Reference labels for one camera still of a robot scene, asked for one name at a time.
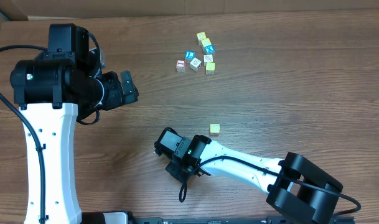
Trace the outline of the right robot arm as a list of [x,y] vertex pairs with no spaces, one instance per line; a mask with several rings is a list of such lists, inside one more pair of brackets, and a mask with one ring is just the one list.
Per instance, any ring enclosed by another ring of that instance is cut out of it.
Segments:
[[187,185],[193,175],[226,177],[267,194],[267,203],[294,223],[329,223],[342,184],[300,154],[284,159],[257,157],[204,135],[189,139],[165,128],[154,152],[169,158],[166,170]]

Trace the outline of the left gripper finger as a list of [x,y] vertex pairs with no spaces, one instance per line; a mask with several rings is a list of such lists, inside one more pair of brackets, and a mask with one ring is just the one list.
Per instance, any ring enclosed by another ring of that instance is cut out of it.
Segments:
[[124,95],[124,105],[128,105],[131,103],[135,103],[138,101],[139,93],[132,91],[126,95]]
[[125,70],[121,72],[120,75],[124,95],[139,96],[138,89],[133,82],[131,73],[128,70]]

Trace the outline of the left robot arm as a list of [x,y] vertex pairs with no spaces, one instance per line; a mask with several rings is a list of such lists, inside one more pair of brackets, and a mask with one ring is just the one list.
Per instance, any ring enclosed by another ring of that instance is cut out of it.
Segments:
[[75,186],[75,126],[138,100],[128,71],[103,73],[100,48],[89,47],[93,42],[82,27],[52,24],[47,49],[19,61],[11,73],[26,135],[26,223],[83,221]]

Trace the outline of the red I block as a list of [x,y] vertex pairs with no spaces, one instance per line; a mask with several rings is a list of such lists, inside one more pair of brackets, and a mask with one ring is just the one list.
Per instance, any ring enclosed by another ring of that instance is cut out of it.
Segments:
[[185,72],[186,61],[185,60],[177,60],[175,67],[176,67],[177,72]]

